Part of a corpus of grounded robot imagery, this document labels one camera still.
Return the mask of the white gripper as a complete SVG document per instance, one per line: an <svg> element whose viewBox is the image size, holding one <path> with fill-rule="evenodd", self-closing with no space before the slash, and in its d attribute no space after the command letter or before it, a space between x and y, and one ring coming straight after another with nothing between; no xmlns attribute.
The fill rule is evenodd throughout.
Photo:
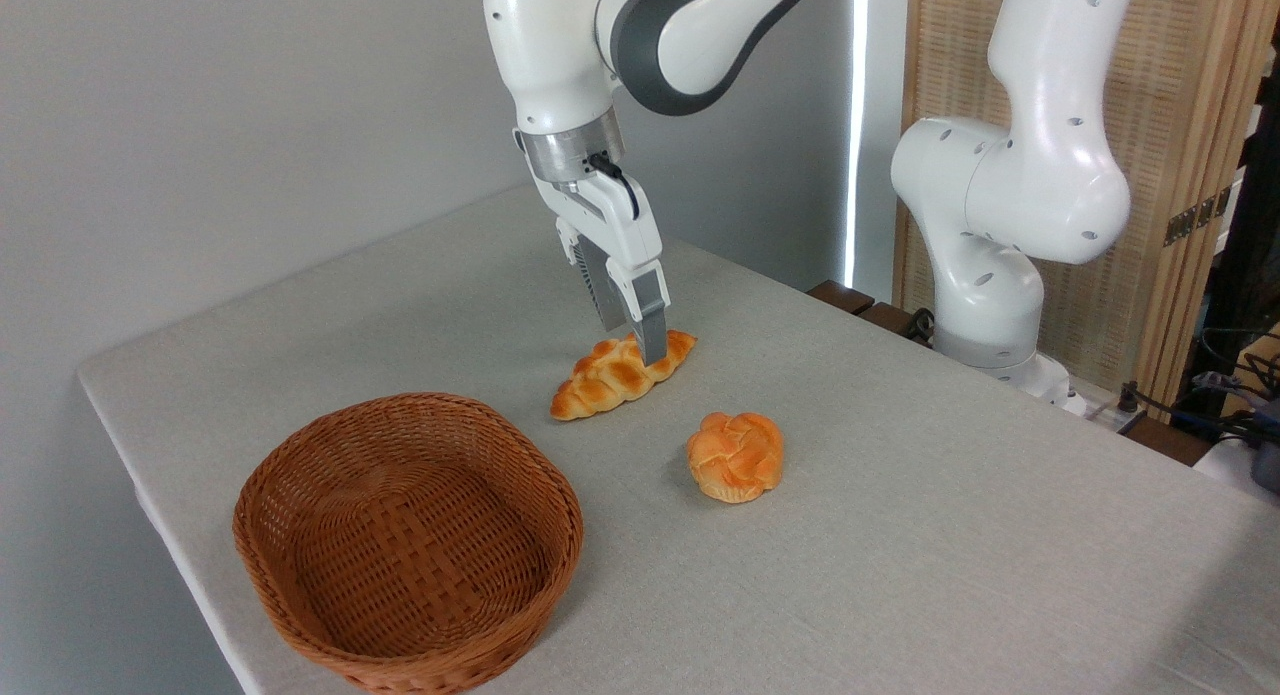
<svg viewBox="0 0 1280 695"><path fill-rule="evenodd" d="M669 291L660 266L662 241L640 186L590 172L572 183L532 180L558 220L568 262L577 268L605 332L627 323L643 363L667 357Z"/></svg>

